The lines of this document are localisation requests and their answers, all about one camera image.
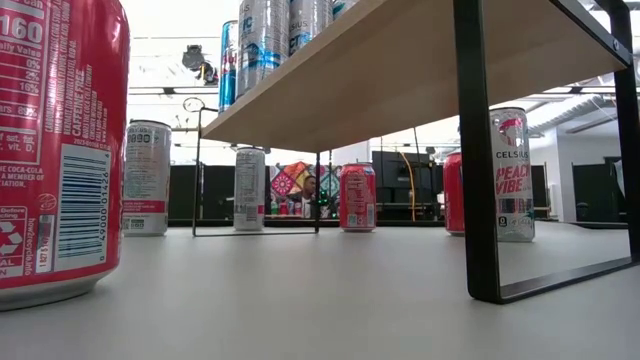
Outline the white Celsius Peach Vibe can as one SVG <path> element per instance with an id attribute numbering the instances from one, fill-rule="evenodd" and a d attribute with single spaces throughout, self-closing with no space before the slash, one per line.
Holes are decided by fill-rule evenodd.
<path id="1" fill-rule="evenodd" d="M 529 133 L 522 108 L 489 112 L 496 200 L 497 239 L 532 242 L 535 237 Z"/>

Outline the black metal rig frame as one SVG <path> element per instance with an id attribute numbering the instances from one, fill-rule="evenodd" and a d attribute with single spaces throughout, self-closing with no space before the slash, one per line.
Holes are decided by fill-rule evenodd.
<path id="1" fill-rule="evenodd" d="M 170 219 L 169 227 L 191 227 L 193 225 L 190 219 Z M 196 221 L 197 227 L 230 227 L 233 225 L 232 220 L 221 219 L 201 219 Z M 275 228 L 299 228 L 314 227 L 315 222 L 309 219 L 289 219 L 289 218 L 267 218 L 264 221 L 265 227 Z M 626 223 L 609 223 L 609 222 L 569 222 L 569 225 L 579 226 L 592 230 L 627 230 Z M 337 228 L 338 220 L 324 219 L 320 221 L 320 227 Z M 444 228 L 444 221 L 416 221 L 411 220 L 381 220 L 377 223 L 378 227 L 429 227 Z"/>

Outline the red soda can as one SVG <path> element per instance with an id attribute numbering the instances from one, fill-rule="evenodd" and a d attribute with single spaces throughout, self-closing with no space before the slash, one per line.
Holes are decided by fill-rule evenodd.
<path id="1" fill-rule="evenodd" d="M 0 312 L 117 268 L 129 60 L 120 0 L 0 0 Z"/>
<path id="2" fill-rule="evenodd" d="M 449 154 L 443 166 L 443 191 L 445 228 L 453 236 L 463 236 L 464 199 L 462 182 L 462 156 L 460 152 Z"/>
<path id="3" fill-rule="evenodd" d="M 376 179 L 370 163 L 352 163 L 340 174 L 340 227 L 345 232 L 376 228 Z"/>

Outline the black partition panel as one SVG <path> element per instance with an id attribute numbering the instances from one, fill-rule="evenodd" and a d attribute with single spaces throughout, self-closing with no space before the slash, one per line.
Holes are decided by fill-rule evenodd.
<path id="1" fill-rule="evenodd" d="M 233 166 L 202 165 L 198 218 L 231 220 L 234 196 Z M 169 221 L 191 220 L 195 204 L 195 165 L 172 165 L 170 168 Z"/>
<path id="2" fill-rule="evenodd" d="M 427 154 L 373 151 L 372 165 L 379 220 L 442 219 L 443 167 Z"/>

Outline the black ceiling-mounted device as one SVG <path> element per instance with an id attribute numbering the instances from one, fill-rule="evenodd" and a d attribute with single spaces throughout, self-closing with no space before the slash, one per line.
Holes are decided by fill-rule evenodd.
<path id="1" fill-rule="evenodd" d="M 205 59 L 201 45 L 188 45 L 183 52 L 182 65 L 195 74 L 205 86 L 217 86 L 219 77 L 217 69 Z"/>

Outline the black cabinet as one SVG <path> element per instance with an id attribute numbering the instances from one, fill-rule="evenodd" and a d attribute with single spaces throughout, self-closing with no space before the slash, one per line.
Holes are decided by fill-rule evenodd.
<path id="1" fill-rule="evenodd" d="M 626 198 L 618 175 L 621 165 L 620 157 L 604 157 L 603 163 L 597 164 L 572 164 L 578 222 L 626 220 Z"/>

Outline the colourful patterned wall panel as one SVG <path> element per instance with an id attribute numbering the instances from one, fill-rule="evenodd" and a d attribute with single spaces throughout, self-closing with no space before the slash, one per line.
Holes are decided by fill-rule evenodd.
<path id="1" fill-rule="evenodd" d="M 300 205 L 294 203 L 291 196 L 301 191 L 304 179 L 312 175 L 316 177 L 316 186 L 320 188 L 320 218 L 338 218 L 341 166 L 321 165 L 319 174 L 316 174 L 315 165 L 305 162 L 276 164 L 269 166 L 268 170 L 265 205 L 271 215 L 302 218 Z"/>

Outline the silver blue Celsius can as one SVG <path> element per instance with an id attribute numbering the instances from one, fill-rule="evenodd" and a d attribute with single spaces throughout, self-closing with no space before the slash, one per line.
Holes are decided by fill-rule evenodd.
<path id="1" fill-rule="evenodd" d="M 289 57 L 289 0 L 242 0 L 236 98 L 266 79 Z"/>
<path id="2" fill-rule="evenodd" d="M 290 56 L 333 21 L 331 0 L 290 0 L 289 11 Z"/>

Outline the blue silver Red Bull can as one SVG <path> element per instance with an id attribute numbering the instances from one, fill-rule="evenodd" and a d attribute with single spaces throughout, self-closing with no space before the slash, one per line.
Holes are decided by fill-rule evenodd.
<path id="1" fill-rule="evenodd" d="M 223 24 L 219 74 L 219 112 L 226 111 L 236 100 L 236 76 L 238 55 L 238 21 Z"/>

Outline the wooden shelf with black legs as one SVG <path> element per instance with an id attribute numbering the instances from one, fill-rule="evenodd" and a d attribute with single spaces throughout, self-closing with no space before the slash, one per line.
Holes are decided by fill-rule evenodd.
<path id="1" fill-rule="evenodd" d="M 507 304 L 640 265 L 640 116 L 625 0 L 359 0 L 201 132 L 206 139 L 321 153 L 458 116 L 467 289 Z M 489 109 L 612 74 L 627 257 L 511 285 L 499 272 Z"/>

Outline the white can with pink band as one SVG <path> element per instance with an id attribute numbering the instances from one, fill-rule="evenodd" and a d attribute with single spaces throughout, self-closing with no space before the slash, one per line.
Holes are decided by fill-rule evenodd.
<path id="1" fill-rule="evenodd" d="M 131 120 L 126 132 L 123 226 L 125 236 L 162 236 L 168 229 L 171 128 Z"/>
<path id="2" fill-rule="evenodd" d="M 265 153 L 255 147 L 236 152 L 233 226 L 236 231 L 261 231 L 265 215 Z"/>

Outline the person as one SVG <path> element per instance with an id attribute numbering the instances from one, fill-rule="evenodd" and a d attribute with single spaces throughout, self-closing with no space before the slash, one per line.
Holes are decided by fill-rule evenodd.
<path id="1" fill-rule="evenodd" d="M 300 205 L 302 218 L 311 219 L 316 214 L 316 177 L 309 175 L 304 179 L 302 190 L 293 194 L 291 199 Z"/>

